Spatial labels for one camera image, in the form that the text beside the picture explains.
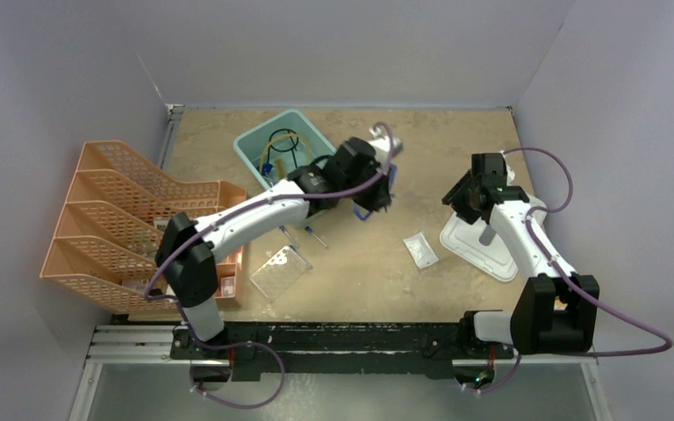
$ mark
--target metal tool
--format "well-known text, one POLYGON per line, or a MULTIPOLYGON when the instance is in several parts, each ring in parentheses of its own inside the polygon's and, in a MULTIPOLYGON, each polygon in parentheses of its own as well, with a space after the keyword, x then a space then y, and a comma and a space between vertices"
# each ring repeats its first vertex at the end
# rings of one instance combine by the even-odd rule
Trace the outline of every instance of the metal tool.
POLYGON ((321 239, 320 236, 316 235, 316 232, 314 232, 313 229, 312 229, 310 226, 307 225, 305 229, 306 229, 306 232, 308 232, 308 233, 310 233, 311 235, 313 235, 314 238, 315 238, 319 243, 321 243, 322 246, 324 246, 324 248, 329 248, 329 246, 324 242, 324 240, 321 239))
POLYGON ((298 248, 298 242, 296 241, 296 239, 293 238, 293 236, 290 235, 290 233, 288 232, 288 230, 285 229, 285 225, 280 225, 279 228, 280 228, 280 231, 282 231, 283 234, 285 234, 285 237, 288 237, 288 239, 290 240, 290 244, 291 244, 294 248, 298 248))
POLYGON ((290 245, 290 249, 293 251, 296 257, 298 257, 301 260, 301 262, 304 263, 304 265, 306 265, 307 269, 313 269, 313 265, 309 263, 309 261, 304 257, 304 255, 299 253, 298 250, 296 250, 296 248, 292 244, 290 245))

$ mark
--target blue plastic basket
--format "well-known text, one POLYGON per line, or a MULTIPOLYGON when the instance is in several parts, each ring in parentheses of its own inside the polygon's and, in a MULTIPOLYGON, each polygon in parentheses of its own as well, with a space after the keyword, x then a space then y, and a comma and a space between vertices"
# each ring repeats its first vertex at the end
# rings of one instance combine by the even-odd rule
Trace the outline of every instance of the blue plastic basket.
MULTIPOLYGON (((309 145, 312 149, 311 159, 321 156, 321 155, 334 155, 336 150, 331 143, 324 137, 324 135, 317 130, 316 127, 306 118, 301 111, 298 110, 287 110, 284 111, 270 120, 262 123, 261 125, 256 126, 254 129, 249 130, 241 134, 236 140, 233 141, 233 149, 236 150, 236 153, 241 157, 244 163, 249 168, 249 171, 257 178, 257 181, 265 189, 269 189, 272 182, 276 182, 276 178, 271 178, 269 180, 265 179, 262 174, 260 174, 260 157, 262 156, 262 151, 265 149, 265 146, 268 144, 270 135, 277 130, 281 129, 291 129, 292 131, 305 136, 309 145)), ((276 136, 285 134, 286 132, 278 132, 276 136)), ((281 139, 277 141, 273 146, 280 150, 287 150, 292 147, 290 138, 281 139)), ((282 159, 285 164, 286 174, 290 171, 293 171, 298 166, 306 165, 310 161, 308 160, 308 155, 306 154, 306 147, 303 142, 298 142, 298 145, 293 150, 293 153, 289 152, 278 152, 275 149, 270 150, 269 154, 269 163, 274 163, 277 159, 282 159), (293 154, 296 156, 296 162, 293 160, 293 154)), ((276 170, 273 168, 272 173, 276 174, 276 170)))

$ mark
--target gray wall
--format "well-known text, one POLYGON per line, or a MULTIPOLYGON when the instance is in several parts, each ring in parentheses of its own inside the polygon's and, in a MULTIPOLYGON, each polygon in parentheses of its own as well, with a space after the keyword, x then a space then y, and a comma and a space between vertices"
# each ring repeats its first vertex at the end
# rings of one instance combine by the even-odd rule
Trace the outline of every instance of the gray wall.
MULTIPOLYGON (((522 142, 559 154, 575 198, 549 234, 603 299, 674 338, 674 1, 575 2, 520 100, 522 142)), ((560 203, 556 164, 528 156, 560 203)), ((600 313, 597 346, 659 343, 600 313)), ((674 348, 601 361, 616 419, 674 419, 674 348)))
POLYGON ((115 4, 167 103, 516 103, 574 0, 115 4))
POLYGON ((38 279, 82 143, 160 151, 165 107, 105 0, 0 0, 0 419, 63 420, 109 315, 38 279))

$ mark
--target black cable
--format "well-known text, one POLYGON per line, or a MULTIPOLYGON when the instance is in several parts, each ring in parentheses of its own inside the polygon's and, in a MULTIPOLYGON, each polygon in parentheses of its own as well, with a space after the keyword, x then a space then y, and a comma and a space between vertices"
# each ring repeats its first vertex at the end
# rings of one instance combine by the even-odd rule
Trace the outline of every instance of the black cable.
MULTIPOLYGON (((298 134, 295 131, 293 131, 291 129, 288 129, 288 128, 277 129, 274 132, 272 132, 272 134, 269 135, 268 143, 279 132, 298 134)), ((290 152, 290 154, 293 156, 293 165, 295 165, 296 168, 298 168, 298 160, 296 160, 296 146, 298 146, 298 144, 300 142, 301 142, 301 139, 296 138, 296 140, 293 140, 293 138, 290 138, 291 147, 288 148, 288 149, 285 149, 285 150, 280 150, 280 149, 276 148, 274 145, 271 145, 270 147, 268 147, 268 158, 267 158, 266 162, 269 163, 269 151, 270 151, 270 149, 275 149, 275 152, 279 152, 279 153, 290 152)))

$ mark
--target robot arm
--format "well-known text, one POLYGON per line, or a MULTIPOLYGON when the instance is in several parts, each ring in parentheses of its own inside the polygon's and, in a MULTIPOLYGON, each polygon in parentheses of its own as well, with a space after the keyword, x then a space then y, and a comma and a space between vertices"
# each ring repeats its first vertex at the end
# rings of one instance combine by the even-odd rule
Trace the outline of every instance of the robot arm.
MULTIPOLYGON (((220 337, 223 336, 220 333, 224 331, 224 323, 213 296, 218 289, 216 264, 234 250, 280 225, 295 223, 335 207, 339 198, 292 198, 256 207, 252 207, 252 203, 272 196, 335 193, 366 182, 380 171, 391 150, 387 137, 377 131, 372 131, 372 134, 374 138, 371 141, 347 140, 334 155, 325 159, 323 167, 313 162, 297 168, 270 190, 230 209, 196 220, 189 220, 183 213, 169 220, 156 254, 157 265, 161 265, 181 244, 205 227, 216 226, 214 231, 206 233, 180 253, 164 271, 164 278, 174 291, 184 316, 201 340, 224 340, 220 337), (228 218, 219 225, 218 221, 224 217, 228 218)), ((401 151, 401 141, 394 138, 393 156, 401 151)), ((385 209, 391 204, 389 176, 384 175, 371 187, 350 198, 369 211, 385 209)))
MULTIPOLYGON (((521 354, 587 351, 592 345, 596 308, 569 290, 531 238, 526 227, 531 209, 528 196, 521 187, 507 185, 503 155, 472 155, 471 170, 442 202, 468 224, 483 218, 505 242, 520 273, 528 279, 513 312, 467 311, 462 324, 469 340, 512 344, 521 354), (557 298, 566 304, 564 310, 555 309, 557 298)), ((598 298, 595 278, 579 275, 538 224, 532 224, 532 229, 570 279, 598 298)))

